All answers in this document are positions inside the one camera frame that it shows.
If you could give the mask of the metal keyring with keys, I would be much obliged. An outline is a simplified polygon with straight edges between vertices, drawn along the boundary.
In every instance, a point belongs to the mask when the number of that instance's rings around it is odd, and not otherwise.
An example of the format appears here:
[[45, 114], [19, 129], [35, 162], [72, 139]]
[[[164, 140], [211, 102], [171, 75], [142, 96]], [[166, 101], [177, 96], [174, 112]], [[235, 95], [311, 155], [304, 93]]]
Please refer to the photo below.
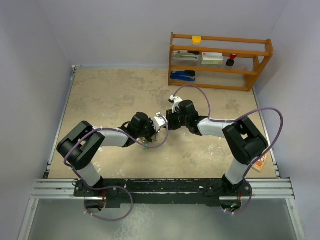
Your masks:
[[141, 143], [144, 144], [144, 145], [149, 146], [149, 145], [152, 145], [152, 144], [154, 144], [155, 142], [157, 142], [157, 136], [154, 135], [154, 136], [152, 136], [151, 138], [141, 137], [141, 138], [138, 139], [138, 141], [141, 142]]

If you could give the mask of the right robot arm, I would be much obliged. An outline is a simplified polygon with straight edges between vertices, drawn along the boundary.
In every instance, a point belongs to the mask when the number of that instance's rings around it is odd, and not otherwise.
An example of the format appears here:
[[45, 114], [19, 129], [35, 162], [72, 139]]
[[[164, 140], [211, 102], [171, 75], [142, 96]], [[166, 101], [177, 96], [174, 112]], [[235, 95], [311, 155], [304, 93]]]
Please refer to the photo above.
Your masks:
[[172, 109], [166, 111], [170, 131], [186, 127], [194, 135], [226, 140], [233, 161], [222, 177], [222, 190], [228, 196], [235, 195], [251, 162], [267, 149], [266, 138], [248, 117], [231, 122], [212, 120], [208, 116], [200, 116], [191, 100], [171, 96], [168, 101], [172, 104]]

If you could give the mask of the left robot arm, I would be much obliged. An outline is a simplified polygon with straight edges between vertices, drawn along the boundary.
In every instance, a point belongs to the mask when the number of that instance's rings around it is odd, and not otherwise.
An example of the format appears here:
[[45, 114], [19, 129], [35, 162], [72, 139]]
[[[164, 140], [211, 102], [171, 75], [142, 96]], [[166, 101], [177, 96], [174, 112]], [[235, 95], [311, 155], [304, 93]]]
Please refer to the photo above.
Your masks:
[[131, 121], [118, 128], [94, 127], [81, 121], [58, 143], [56, 150], [64, 158], [64, 163], [86, 182], [85, 190], [91, 196], [98, 196], [103, 191], [102, 177], [92, 159], [99, 148], [127, 148], [139, 139], [150, 143], [165, 125], [166, 121], [159, 115], [148, 117], [143, 112], [137, 112]]

